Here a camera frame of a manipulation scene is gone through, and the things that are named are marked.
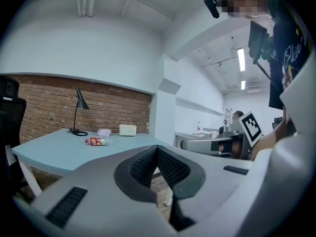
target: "ceiling light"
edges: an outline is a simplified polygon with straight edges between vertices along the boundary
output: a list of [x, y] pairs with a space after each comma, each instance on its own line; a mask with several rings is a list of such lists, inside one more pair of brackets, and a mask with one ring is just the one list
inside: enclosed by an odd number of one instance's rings
[[242, 80], [241, 81], [241, 89], [243, 90], [243, 89], [245, 89], [245, 87], [246, 87], [246, 81]]
[[240, 71], [245, 71], [245, 53], [243, 48], [237, 50], [238, 58], [239, 58], [239, 66]]

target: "wall shelf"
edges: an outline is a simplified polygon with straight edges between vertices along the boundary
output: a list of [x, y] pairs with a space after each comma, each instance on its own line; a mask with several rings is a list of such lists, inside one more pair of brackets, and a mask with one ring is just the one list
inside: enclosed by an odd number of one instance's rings
[[191, 100], [188, 100], [188, 99], [185, 99], [182, 97], [176, 97], [176, 105], [184, 107], [184, 108], [189, 108], [189, 109], [193, 109], [196, 111], [200, 111], [200, 112], [210, 113], [210, 114], [213, 114], [216, 116], [223, 116], [224, 115], [223, 113], [220, 113], [220, 112], [213, 110], [209, 107], [206, 107], [204, 105], [198, 104], [196, 102], [193, 102]]

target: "black office chair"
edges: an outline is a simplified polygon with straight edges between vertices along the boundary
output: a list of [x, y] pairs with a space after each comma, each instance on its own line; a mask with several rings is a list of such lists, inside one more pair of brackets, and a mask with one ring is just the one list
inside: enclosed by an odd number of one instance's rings
[[283, 120], [282, 117], [275, 118], [275, 121], [272, 123], [273, 130], [276, 129], [276, 127], [282, 122], [282, 120]]
[[11, 77], [0, 75], [0, 96], [18, 97], [20, 84]]
[[26, 200], [29, 198], [21, 191], [27, 182], [21, 182], [24, 175], [17, 157], [10, 152], [11, 148], [20, 145], [20, 128], [26, 109], [26, 101], [17, 97], [0, 97], [0, 148], [1, 161], [9, 176], [9, 192], [17, 192]]

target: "white table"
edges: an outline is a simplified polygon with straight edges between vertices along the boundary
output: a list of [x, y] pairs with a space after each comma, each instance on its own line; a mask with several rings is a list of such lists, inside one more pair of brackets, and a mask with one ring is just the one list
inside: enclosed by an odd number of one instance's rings
[[149, 134], [137, 133], [134, 137], [113, 134], [111, 146], [91, 146], [85, 139], [100, 137], [96, 132], [75, 136], [68, 129], [49, 133], [12, 149], [18, 156], [24, 176], [36, 196], [42, 193], [30, 167], [65, 176], [84, 163], [133, 148], [149, 145], [167, 145]]

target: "red brick wall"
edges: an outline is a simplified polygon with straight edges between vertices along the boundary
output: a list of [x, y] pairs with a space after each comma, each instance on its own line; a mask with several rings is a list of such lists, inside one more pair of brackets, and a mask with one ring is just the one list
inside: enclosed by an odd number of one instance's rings
[[152, 96], [102, 83], [47, 76], [10, 75], [20, 83], [19, 97], [27, 101], [20, 131], [21, 143], [74, 124], [78, 86], [90, 110], [77, 110], [76, 128], [119, 132], [120, 124], [133, 124], [149, 132]]

